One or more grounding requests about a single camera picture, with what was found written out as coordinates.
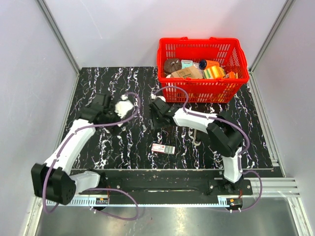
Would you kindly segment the large beige stapler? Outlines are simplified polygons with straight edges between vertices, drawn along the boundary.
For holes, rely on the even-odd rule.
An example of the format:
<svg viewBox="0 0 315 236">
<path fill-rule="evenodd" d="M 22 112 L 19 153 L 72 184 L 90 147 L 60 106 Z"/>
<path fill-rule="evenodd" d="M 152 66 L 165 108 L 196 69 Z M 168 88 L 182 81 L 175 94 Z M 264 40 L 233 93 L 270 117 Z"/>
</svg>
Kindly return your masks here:
<svg viewBox="0 0 315 236">
<path fill-rule="evenodd" d="M 200 133 L 196 129 L 194 130 L 194 133 L 193 133 L 193 144 L 195 146 L 199 146 L 201 144 Z"/>
</svg>

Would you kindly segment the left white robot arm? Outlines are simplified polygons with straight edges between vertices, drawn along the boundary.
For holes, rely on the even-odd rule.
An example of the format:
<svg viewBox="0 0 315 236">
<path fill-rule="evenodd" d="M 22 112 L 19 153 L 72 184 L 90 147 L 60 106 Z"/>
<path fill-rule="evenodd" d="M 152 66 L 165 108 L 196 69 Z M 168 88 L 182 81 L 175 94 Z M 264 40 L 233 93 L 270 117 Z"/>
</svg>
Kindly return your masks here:
<svg viewBox="0 0 315 236">
<path fill-rule="evenodd" d="M 132 109 L 133 104 L 126 95 L 114 100 L 110 95 L 96 94 L 92 102 L 80 110 L 55 152 L 43 164 L 33 165 L 31 178 L 35 196 L 67 205 L 76 194 L 88 189 L 98 195 L 104 193 L 107 183 L 97 171 L 87 170 L 76 175 L 70 172 L 98 125 L 109 124 L 110 131 L 118 132 L 119 122 Z"/>
</svg>

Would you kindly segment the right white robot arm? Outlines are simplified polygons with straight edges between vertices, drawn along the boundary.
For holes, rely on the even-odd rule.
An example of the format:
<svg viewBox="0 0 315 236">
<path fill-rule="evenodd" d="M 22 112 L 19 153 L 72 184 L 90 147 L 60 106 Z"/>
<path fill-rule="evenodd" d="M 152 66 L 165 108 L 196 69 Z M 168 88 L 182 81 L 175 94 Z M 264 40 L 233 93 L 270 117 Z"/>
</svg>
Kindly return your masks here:
<svg viewBox="0 0 315 236">
<path fill-rule="evenodd" d="M 227 120 L 223 113 L 206 114 L 192 112 L 178 106 L 170 106 L 160 97 L 150 104 L 153 128 L 168 126 L 188 127 L 205 133 L 210 139 L 210 147 L 222 156 L 224 172 L 224 190 L 230 195 L 241 190 L 242 171 L 239 156 L 244 135 L 237 126 Z"/>
</svg>

